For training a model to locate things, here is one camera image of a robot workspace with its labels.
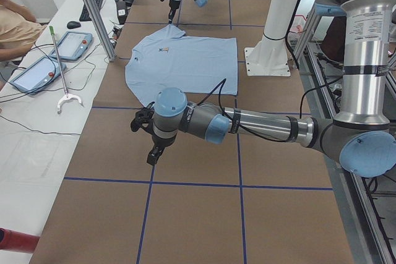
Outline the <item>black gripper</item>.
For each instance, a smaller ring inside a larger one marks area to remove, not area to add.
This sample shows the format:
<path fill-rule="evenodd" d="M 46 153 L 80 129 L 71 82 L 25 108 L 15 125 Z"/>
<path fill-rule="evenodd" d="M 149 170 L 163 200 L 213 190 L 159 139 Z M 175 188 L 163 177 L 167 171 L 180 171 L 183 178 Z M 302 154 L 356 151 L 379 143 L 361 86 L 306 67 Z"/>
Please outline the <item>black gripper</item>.
<path fill-rule="evenodd" d="M 148 164 L 156 164 L 157 156 L 161 156 L 165 148 L 169 146 L 169 140 L 160 137 L 152 137 L 153 148 L 147 155 Z"/>
<path fill-rule="evenodd" d="M 179 1 L 170 0 L 169 7 L 170 7 L 170 12 L 168 14 L 168 23 L 172 24 L 176 11 L 179 9 Z"/>

